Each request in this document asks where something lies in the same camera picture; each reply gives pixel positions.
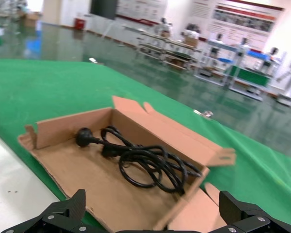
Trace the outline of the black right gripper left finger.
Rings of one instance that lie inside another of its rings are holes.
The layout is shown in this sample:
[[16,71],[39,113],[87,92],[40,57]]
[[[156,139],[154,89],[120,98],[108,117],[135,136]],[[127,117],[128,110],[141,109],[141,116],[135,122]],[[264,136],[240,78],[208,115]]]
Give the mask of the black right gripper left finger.
[[86,192],[79,189],[71,198],[53,202],[40,215],[3,230],[4,233],[91,233],[93,227],[82,223]]

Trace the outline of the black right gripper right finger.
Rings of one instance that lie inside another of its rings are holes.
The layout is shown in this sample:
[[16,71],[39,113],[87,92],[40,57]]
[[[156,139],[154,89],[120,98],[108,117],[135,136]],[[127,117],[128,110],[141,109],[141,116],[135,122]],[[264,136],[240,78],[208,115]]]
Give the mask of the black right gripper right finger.
[[272,233],[271,221],[256,204],[238,201],[229,192],[219,193],[219,213],[226,226],[213,233]]

